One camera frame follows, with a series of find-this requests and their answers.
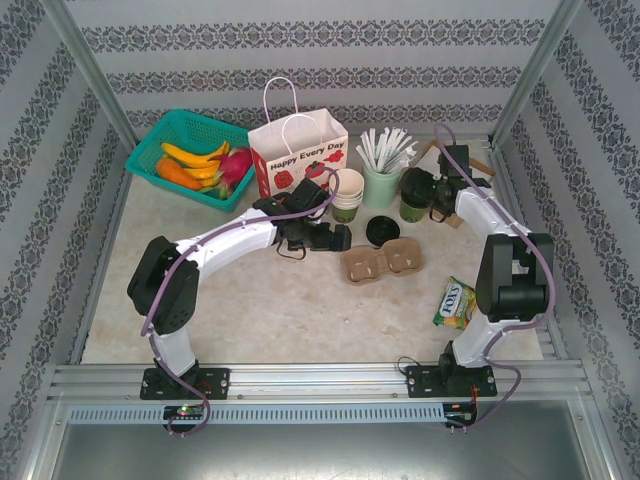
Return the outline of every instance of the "marble tabletop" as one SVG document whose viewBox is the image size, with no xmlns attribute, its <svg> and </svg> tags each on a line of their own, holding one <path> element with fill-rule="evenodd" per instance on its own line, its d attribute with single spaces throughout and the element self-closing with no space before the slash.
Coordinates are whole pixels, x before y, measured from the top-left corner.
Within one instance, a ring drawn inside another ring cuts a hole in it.
<svg viewBox="0 0 640 480">
<path fill-rule="evenodd" d="M 475 158 L 482 155 L 478 145 Z M 357 154 L 349 155 L 349 166 L 356 168 Z M 126 294 L 147 244 L 159 235 L 175 241 L 210 230 L 257 198 L 254 182 L 236 212 L 225 214 L 134 177 L 82 362 L 150 363 L 148 342 L 139 336 L 142 317 Z M 422 271 L 352 286 L 342 276 L 338 253 L 309 252 L 303 261 L 282 258 L 275 248 L 250 253 L 200 286 L 187 327 L 196 357 L 202 363 L 393 362 L 402 355 L 437 360 L 461 333 L 432 322 L 442 293 L 450 275 L 475 284 L 482 246 L 466 224 L 456 230 L 426 217 L 403 222 L 398 202 L 384 211 L 361 206 L 349 225 L 353 245 L 368 244 L 370 218 L 388 215 L 401 236 L 420 242 Z M 510 335 L 494 358 L 541 359 L 535 332 Z"/>
</svg>

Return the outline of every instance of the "candy wrapper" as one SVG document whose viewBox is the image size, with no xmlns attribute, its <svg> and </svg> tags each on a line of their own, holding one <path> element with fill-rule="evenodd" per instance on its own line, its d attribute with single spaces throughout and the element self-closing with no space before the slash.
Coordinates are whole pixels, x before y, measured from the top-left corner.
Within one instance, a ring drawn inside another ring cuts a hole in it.
<svg viewBox="0 0 640 480">
<path fill-rule="evenodd" d="M 469 325 L 476 308 L 475 290 L 454 277 L 449 277 L 447 289 L 442 296 L 433 323 L 464 330 Z"/>
</svg>

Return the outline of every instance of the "green paper cup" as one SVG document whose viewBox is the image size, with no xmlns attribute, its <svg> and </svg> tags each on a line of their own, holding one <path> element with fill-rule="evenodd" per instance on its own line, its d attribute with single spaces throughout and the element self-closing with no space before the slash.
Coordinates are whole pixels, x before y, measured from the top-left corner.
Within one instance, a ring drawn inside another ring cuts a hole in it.
<svg viewBox="0 0 640 480">
<path fill-rule="evenodd" d="M 331 214 L 333 215 L 333 218 L 336 219 L 336 222 L 349 223 L 353 221 L 354 218 L 356 218 L 358 207 L 359 205 L 348 209 L 342 209 L 340 207 L 336 207 L 335 205 L 331 205 Z"/>
<path fill-rule="evenodd" d="M 377 210 L 389 208 L 396 198 L 398 183 L 400 183 L 400 177 L 403 173 L 404 170 L 394 173 L 378 173 L 364 165 L 364 204 Z"/>
<path fill-rule="evenodd" d="M 407 223 L 416 223 L 422 220 L 428 208 L 418 208 L 408 204 L 404 199 L 400 202 L 400 218 Z"/>
</svg>

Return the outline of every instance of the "black cup lid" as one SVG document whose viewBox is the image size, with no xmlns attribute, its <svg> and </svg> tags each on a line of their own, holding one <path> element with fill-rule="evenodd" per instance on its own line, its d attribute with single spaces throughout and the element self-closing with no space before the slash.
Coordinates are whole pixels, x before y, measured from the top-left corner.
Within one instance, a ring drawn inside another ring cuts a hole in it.
<svg viewBox="0 0 640 480">
<path fill-rule="evenodd" d="M 367 223 L 367 239 L 376 247 L 384 242 L 400 237 L 400 227 L 391 218 L 380 215 L 373 217 Z"/>
</svg>

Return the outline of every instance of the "metal corner post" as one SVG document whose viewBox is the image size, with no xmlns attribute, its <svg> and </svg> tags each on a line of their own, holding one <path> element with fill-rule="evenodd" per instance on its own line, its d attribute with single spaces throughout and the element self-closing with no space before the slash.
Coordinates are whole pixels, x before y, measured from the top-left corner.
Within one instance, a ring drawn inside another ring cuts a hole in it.
<svg viewBox="0 0 640 480">
<path fill-rule="evenodd" d="M 527 66 L 518 79 L 516 87 L 502 110 L 493 132 L 491 132 L 493 146 L 502 145 L 509 134 L 509 130 L 511 130 L 518 118 L 524 103 L 553 56 L 553 52 L 581 4 L 582 0 L 560 0 L 558 7 L 547 24 L 547 28 L 542 33 L 542 38 L 540 38 L 533 55 L 531 55 Z"/>
<path fill-rule="evenodd" d="M 104 108 L 120 140 L 127 148 L 127 151 L 131 152 L 138 144 L 138 137 L 113 93 L 107 77 L 102 72 L 87 41 L 67 8 L 65 0 L 42 0 L 41 3 L 56 31 L 62 37 L 76 61 L 89 87 L 91 87 L 100 105 Z"/>
</svg>

